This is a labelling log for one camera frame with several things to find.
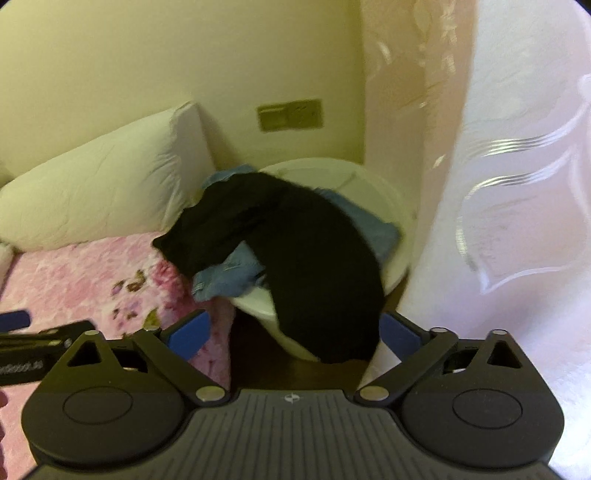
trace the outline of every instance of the pink bedspread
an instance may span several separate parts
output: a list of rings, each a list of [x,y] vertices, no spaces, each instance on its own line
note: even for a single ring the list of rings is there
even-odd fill
[[[187,280],[151,246],[158,235],[107,238],[21,255],[0,297],[0,312],[29,310],[31,332],[88,318],[106,338],[115,339],[142,328],[146,321],[166,328],[205,308],[212,320],[211,338],[190,363],[229,388],[228,337],[234,308],[224,299],[197,304]],[[36,386],[0,390],[0,479],[20,479],[35,465],[20,417]]]

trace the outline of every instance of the metal screw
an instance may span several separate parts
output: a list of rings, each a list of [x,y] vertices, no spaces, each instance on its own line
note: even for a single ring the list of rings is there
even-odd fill
[[[196,395],[199,400],[204,402],[218,401],[226,396],[226,391],[222,387],[208,385],[207,387],[201,387],[197,390]]]
[[[367,401],[382,401],[389,397],[390,392],[384,387],[370,385],[369,387],[363,387],[359,391],[359,395]]]

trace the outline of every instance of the dark floor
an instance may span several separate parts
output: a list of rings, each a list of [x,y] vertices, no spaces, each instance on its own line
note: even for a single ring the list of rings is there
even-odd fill
[[[394,310],[406,279],[388,296],[385,310]],[[292,357],[276,343],[256,319],[238,312],[230,334],[232,389],[355,391],[368,363],[320,364]]]

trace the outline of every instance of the black garment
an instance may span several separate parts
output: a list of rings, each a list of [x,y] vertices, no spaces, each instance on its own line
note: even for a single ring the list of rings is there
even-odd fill
[[[265,266],[282,333],[323,362],[371,357],[385,303],[379,265],[340,209],[264,173],[234,175],[152,244],[193,278],[241,241]]]

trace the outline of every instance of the electrical outlet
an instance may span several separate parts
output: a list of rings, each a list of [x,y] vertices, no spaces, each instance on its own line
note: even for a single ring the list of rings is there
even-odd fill
[[[257,109],[259,126],[263,132],[286,129],[321,128],[322,102],[299,100],[290,103],[264,105]]]

